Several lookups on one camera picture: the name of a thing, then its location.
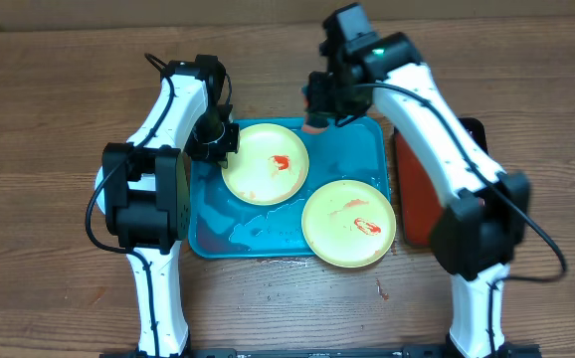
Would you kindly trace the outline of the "light blue plate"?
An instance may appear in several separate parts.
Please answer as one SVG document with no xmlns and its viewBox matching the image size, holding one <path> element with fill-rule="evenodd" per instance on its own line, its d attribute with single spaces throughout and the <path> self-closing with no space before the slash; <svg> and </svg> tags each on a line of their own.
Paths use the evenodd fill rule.
<svg viewBox="0 0 575 358">
<path fill-rule="evenodd" d="M 103 179 L 103 170 L 100 168 L 97 172 L 96 179 L 95 179 L 95 186 L 96 189 Z M 189 184 L 187 180 L 187 176 L 183 175 L 179 179 L 179 183 L 181 188 L 184 190 L 189 190 Z M 128 188 L 132 190 L 141 190 L 141 191 L 152 191 L 154 192 L 156 189 L 155 183 L 155 176 L 153 174 L 143 174 L 141 178 L 137 182 L 128 182 Z M 96 198 L 96 207 L 105 214 L 105 202 L 104 202 L 104 190 L 101 190 L 99 195 Z"/>
</svg>

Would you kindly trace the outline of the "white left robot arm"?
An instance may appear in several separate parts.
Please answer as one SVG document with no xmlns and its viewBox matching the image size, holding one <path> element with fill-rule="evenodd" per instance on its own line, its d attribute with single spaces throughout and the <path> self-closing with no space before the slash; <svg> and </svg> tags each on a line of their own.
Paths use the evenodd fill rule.
<svg viewBox="0 0 575 358">
<path fill-rule="evenodd" d="M 146 60 L 160 74 L 150 114 L 123 143 L 102 153 L 85 230 L 98 248 L 127 257 L 135 281 L 140 333 L 133 357 L 187 357 L 179 258 L 191 219 L 186 159 L 227 167 L 240 127 L 222 95 L 232 82 L 212 55 L 191 62 Z"/>
</svg>

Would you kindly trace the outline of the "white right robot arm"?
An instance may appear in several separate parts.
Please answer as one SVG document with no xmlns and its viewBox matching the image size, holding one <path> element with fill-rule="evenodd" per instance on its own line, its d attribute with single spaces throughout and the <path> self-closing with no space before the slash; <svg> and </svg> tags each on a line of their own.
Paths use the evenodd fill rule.
<svg viewBox="0 0 575 358">
<path fill-rule="evenodd" d="M 537 345 L 515 345 L 501 330 L 510 262 L 526 229 L 530 184 L 509 174 L 461 125 L 441 96 L 428 64 L 403 33 L 383 37 L 363 7 L 335 10 L 322 24 L 327 61 L 304 88 L 308 132 L 343 126 L 376 109 L 389 119 L 428 175 L 442 208 L 431 251 L 450 275 L 453 321 L 433 357 L 537 357 Z"/>
</svg>

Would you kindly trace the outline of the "pink and green sponge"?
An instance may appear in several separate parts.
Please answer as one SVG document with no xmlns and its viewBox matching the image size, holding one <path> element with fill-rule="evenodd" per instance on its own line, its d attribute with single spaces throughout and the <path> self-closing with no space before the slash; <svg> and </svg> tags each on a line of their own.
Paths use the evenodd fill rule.
<svg viewBox="0 0 575 358">
<path fill-rule="evenodd" d="M 301 89 L 304 101 L 305 117 L 303 118 L 303 125 L 301 130 L 305 133 L 317 135 L 324 132 L 328 127 L 328 119 L 321 114 L 312 113 L 310 111 L 310 101 L 308 96 L 308 86 Z"/>
</svg>

